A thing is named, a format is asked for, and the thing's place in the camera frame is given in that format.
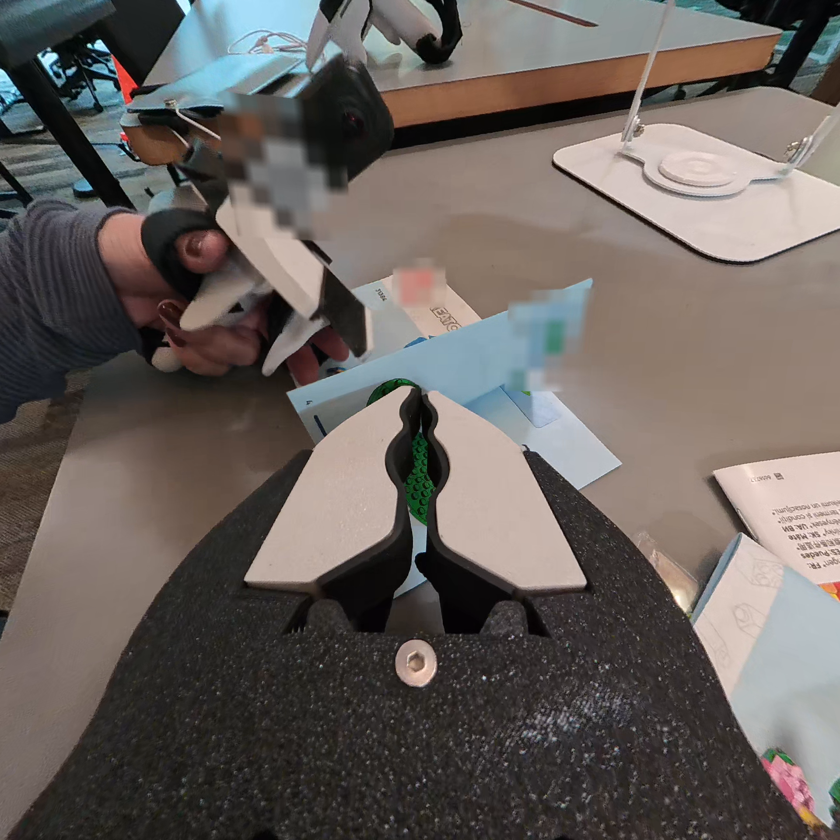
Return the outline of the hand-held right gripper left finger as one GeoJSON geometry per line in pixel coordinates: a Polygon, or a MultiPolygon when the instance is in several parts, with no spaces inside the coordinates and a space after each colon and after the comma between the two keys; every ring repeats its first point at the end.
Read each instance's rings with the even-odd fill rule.
{"type": "Polygon", "coordinates": [[[356,628],[384,630],[413,563],[405,482],[421,415],[421,390],[400,385],[303,452],[247,587],[333,600],[356,628]]]}

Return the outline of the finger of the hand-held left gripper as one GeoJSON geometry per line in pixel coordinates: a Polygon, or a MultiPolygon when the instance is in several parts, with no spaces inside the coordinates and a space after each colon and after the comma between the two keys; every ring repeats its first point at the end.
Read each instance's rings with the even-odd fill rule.
{"type": "Polygon", "coordinates": [[[279,224],[265,205],[228,196],[216,222],[250,265],[302,317],[315,319],[321,305],[322,262],[293,229],[279,224]]]}
{"type": "Polygon", "coordinates": [[[319,316],[329,322],[357,359],[373,350],[371,311],[327,266],[322,268],[319,316]]]}

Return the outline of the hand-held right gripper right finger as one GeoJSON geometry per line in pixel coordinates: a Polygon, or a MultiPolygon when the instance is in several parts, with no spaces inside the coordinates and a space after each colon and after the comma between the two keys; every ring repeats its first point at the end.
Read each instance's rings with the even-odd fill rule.
{"type": "Polygon", "coordinates": [[[584,592],[585,573],[529,462],[531,452],[441,392],[423,396],[434,493],[420,571],[444,630],[477,634],[502,602],[584,592]]]}

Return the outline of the green lego baseplate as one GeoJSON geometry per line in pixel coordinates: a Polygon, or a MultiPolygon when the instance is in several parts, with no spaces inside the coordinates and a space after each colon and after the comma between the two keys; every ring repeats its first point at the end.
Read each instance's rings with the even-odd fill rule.
{"type": "MultiPolygon", "coordinates": [[[[417,387],[414,382],[401,377],[384,381],[374,388],[366,406],[378,402],[401,386],[417,387]]],[[[419,429],[413,439],[413,469],[406,478],[404,487],[409,511],[424,526],[427,525],[428,503],[435,489],[427,472],[427,458],[427,441],[423,431],[419,429]]]]}

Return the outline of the large lego instruction booklet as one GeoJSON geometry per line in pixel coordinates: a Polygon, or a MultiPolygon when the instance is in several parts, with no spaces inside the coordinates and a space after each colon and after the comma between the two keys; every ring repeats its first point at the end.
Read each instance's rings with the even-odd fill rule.
{"type": "Polygon", "coordinates": [[[452,288],[443,304],[430,309],[403,310],[392,294],[392,278],[359,287],[356,296],[371,310],[374,350],[367,364],[374,372],[340,375],[361,362],[328,359],[319,379],[290,391],[290,404],[314,443],[318,443],[349,416],[365,407],[381,384],[404,379],[423,388],[442,390],[452,400],[497,426],[514,442],[541,455],[576,489],[582,489],[621,465],[621,461],[552,393],[534,397],[510,395],[503,387],[478,393],[465,387],[470,371],[457,371],[466,351],[477,350],[479,339],[496,338],[498,328],[474,329],[480,320],[475,310],[452,288]],[[463,400],[463,391],[474,396],[463,400]]]}

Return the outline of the person's left forearm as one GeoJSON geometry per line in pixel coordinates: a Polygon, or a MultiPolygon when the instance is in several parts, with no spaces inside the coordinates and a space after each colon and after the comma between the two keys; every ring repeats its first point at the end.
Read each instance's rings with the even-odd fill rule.
{"type": "Polygon", "coordinates": [[[100,255],[98,235],[124,208],[43,198],[1,235],[1,422],[21,405],[60,396],[67,374],[140,352],[100,255]]]}

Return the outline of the small clear bag lego pieces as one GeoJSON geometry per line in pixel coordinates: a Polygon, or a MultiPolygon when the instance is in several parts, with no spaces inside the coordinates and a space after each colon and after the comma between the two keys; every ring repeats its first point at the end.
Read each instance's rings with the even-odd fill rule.
{"type": "Polygon", "coordinates": [[[697,579],[674,561],[648,532],[637,532],[633,542],[666,585],[675,603],[690,616],[699,594],[697,579]]]}

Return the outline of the person's left hand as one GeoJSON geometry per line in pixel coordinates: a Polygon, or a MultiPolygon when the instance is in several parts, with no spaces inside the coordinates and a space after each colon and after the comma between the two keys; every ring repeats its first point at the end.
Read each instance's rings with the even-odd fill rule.
{"type": "MultiPolygon", "coordinates": [[[[222,376],[236,367],[260,361],[268,340],[268,302],[262,301],[231,328],[183,330],[181,317],[186,300],[167,283],[146,254],[141,237],[143,220],[136,213],[116,214],[106,220],[98,234],[101,260],[134,326],[165,331],[183,368],[196,375],[222,376]]],[[[229,246],[229,240],[217,230],[184,234],[175,243],[182,265],[202,275],[222,268],[229,246]]],[[[318,379],[315,348],[336,361],[346,361],[350,356],[350,349],[331,327],[315,333],[309,344],[287,358],[288,371],[300,385],[318,379]]]]}

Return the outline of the wood-edged grey table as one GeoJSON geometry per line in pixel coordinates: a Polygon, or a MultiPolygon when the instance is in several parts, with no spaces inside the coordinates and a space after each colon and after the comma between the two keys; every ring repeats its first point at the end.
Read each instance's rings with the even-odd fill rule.
{"type": "MultiPolygon", "coordinates": [[[[253,30],[304,38],[317,2],[195,2],[146,82],[162,84],[225,55],[253,30]]],[[[425,68],[375,31],[369,70],[395,128],[447,123],[633,92],[655,42],[655,2],[458,2],[463,38],[449,64],[425,68]]],[[[781,32],[677,8],[648,82],[669,87],[765,68],[781,32]]]]}

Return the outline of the black desk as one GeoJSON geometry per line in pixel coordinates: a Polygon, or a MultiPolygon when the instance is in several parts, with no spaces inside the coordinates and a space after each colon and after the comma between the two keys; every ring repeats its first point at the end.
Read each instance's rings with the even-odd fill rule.
{"type": "Polygon", "coordinates": [[[114,11],[109,1],[2,1],[1,66],[101,201],[133,209],[37,59],[41,51],[78,36],[114,11]]]}

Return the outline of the white base board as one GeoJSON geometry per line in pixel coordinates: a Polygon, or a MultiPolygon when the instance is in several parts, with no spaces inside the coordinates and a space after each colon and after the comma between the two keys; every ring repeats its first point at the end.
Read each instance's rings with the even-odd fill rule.
{"type": "MultiPolygon", "coordinates": [[[[694,141],[708,152],[772,159],[675,123],[654,123],[653,143],[694,141]]],[[[838,232],[839,188],[801,170],[782,182],[759,182],[736,196],[693,197],[668,192],[642,164],[620,154],[621,134],[558,149],[553,164],[698,254],[729,264],[753,264],[838,232]]]]}

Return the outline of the black office chair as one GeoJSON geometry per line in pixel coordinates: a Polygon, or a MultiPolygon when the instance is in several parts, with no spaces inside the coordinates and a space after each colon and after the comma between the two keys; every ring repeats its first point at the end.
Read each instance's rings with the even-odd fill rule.
{"type": "Polygon", "coordinates": [[[75,36],[55,47],[48,47],[38,53],[37,59],[61,98],[75,102],[87,93],[97,114],[104,112],[96,89],[97,81],[107,82],[115,91],[121,92],[111,55],[107,50],[96,47],[88,35],[75,36]]]}
{"type": "Polygon", "coordinates": [[[737,12],[742,20],[793,31],[790,44],[775,65],[715,82],[702,96],[755,87],[788,89],[812,48],[832,18],[839,15],[838,1],[718,1],[737,12]]]}

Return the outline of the white text leaflet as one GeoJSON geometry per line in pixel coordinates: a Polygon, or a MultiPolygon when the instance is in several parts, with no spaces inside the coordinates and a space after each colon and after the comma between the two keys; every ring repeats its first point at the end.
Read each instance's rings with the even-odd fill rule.
{"type": "Polygon", "coordinates": [[[839,453],[716,469],[719,487],[752,539],[839,597],[839,453]]]}

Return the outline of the small light blue booklet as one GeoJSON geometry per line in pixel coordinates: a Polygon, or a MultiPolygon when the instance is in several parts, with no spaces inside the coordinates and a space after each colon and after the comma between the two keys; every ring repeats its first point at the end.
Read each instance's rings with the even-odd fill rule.
{"type": "Polygon", "coordinates": [[[805,823],[838,832],[837,598],[739,534],[691,622],[772,781],[805,823]]]}

